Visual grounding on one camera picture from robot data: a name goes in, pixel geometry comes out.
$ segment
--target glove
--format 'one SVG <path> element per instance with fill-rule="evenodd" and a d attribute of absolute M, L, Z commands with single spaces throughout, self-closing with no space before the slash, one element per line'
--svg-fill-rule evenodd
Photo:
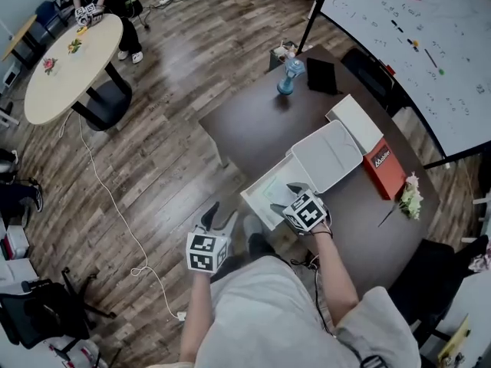
<path fill-rule="evenodd" d="M 88 26 L 91 23 L 91 17 L 88 15 L 87 10 L 84 7 L 80 7 L 75 10 L 75 19 L 81 27 Z"/>
<path fill-rule="evenodd" d="M 95 5 L 94 3 L 90 3 L 87 7 L 85 7 L 85 10 L 91 19 L 91 24 L 95 25 L 99 21 L 101 21 L 103 15 L 104 15 L 104 7 L 100 5 Z"/>

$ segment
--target dark wooden table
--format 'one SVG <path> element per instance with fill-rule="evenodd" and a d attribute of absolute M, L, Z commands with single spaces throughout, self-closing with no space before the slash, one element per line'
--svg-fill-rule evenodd
<path fill-rule="evenodd" d="M 303 74 L 295 78 L 293 94 L 282 96 L 276 84 L 284 77 L 285 69 L 278 67 L 199 123 L 222 159 L 228 156 L 256 180 L 283 159 L 292 145 L 324 126 L 328 122 L 325 114 L 351 94 L 382 131 L 406 173 L 415 172 L 420 178 L 424 197 L 419 221 L 409 220 L 396 210 L 379 226 L 394 202 L 381 198 L 362 165 L 321 196 L 331 211 L 334 240 L 358 292 L 362 294 L 377 285 L 388 288 L 426 237 L 440 200 L 402 132 L 361 82 L 321 46 L 299 56 L 304 62 L 309 57 L 334 64 L 338 89 L 343 94 L 311 91 L 307 74 Z M 304 239 L 315 251 L 313 241 Z"/>

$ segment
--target round white table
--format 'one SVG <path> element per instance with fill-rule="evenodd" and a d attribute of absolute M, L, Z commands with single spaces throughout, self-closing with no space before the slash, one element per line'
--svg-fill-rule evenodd
<path fill-rule="evenodd" d="M 68 29 L 44 54 L 36 67 L 25 94 L 24 110 L 28 121 L 46 124 L 70 107 L 85 117 L 93 130 L 107 130 L 126 113 L 131 102 L 131 87 L 110 63 L 123 35 L 121 20 L 105 14 L 100 23 L 77 35 L 79 25 Z M 82 45 L 74 54 L 68 45 L 75 39 Z M 44 72 L 44 59 L 57 59 L 53 71 Z M 96 90 L 92 83 L 105 70 L 112 80 Z M 78 100 L 87 93 L 84 106 Z"/>

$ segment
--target office chair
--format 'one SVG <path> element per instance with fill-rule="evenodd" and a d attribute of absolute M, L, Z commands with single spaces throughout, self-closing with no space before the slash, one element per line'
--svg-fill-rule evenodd
<path fill-rule="evenodd" d="M 61 17 L 60 8 L 54 2 L 42 2 L 41 5 L 36 8 L 36 15 L 38 16 L 36 22 L 39 23 L 53 39 L 56 38 L 48 28 L 53 20 L 58 18 L 65 27 L 68 26 L 68 23 Z"/>
<path fill-rule="evenodd" d="M 67 289 L 51 280 L 23 282 L 26 294 L 0 294 L 0 324 L 8 340 L 14 345 L 20 343 L 31 349 L 43 340 L 67 335 L 74 339 L 63 349 L 53 348 L 58 356 L 70 360 L 67 353 L 79 341 L 89 338 L 88 330 L 95 328 L 86 310 L 102 317 L 114 319 L 114 313 L 105 314 L 84 302 L 89 283 L 96 278 L 91 274 L 86 278 L 79 293 L 75 292 L 65 268 L 61 275 Z"/>
<path fill-rule="evenodd" d="M 359 49 L 349 50 L 341 63 L 370 91 L 390 117 L 394 117 L 402 107 L 411 105 L 412 101 L 402 87 L 381 68 L 381 64 Z"/>
<path fill-rule="evenodd" d="M 445 318 L 463 279 L 475 274 L 469 270 L 471 260 L 486 252 L 488 237 L 481 236 L 454 253 L 449 245 L 423 240 L 402 274 L 389 289 L 394 305 L 409 325 L 421 324 L 413 335 L 422 347 L 430 335 L 444 340 L 449 337 L 437 331 Z"/>

